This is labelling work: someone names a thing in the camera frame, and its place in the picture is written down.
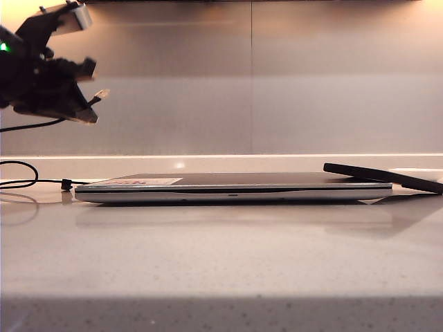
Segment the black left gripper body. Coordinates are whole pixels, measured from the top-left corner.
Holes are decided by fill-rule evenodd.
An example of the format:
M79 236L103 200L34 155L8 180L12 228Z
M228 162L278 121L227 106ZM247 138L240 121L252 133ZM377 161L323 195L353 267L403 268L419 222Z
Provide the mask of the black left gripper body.
M33 92L40 80L75 77L78 65L65 58L55 58L47 46L50 33L31 31L29 35L1 27L1 107Z

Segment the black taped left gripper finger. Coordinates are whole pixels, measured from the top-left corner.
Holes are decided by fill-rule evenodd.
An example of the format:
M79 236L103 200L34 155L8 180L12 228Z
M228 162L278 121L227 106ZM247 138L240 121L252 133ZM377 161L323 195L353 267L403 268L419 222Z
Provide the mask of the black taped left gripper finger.
M75 82L51 89L35 89L14 101L14 111L27 116L61 118L86 124L98 121L97 114Z

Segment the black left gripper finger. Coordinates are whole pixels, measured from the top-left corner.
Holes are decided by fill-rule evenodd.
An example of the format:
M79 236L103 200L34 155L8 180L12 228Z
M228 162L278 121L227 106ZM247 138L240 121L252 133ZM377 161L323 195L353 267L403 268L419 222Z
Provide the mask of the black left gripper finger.
M92 80L95 69L96 61L90 57L85 57L81 62L75 64L74 78L80 82Z

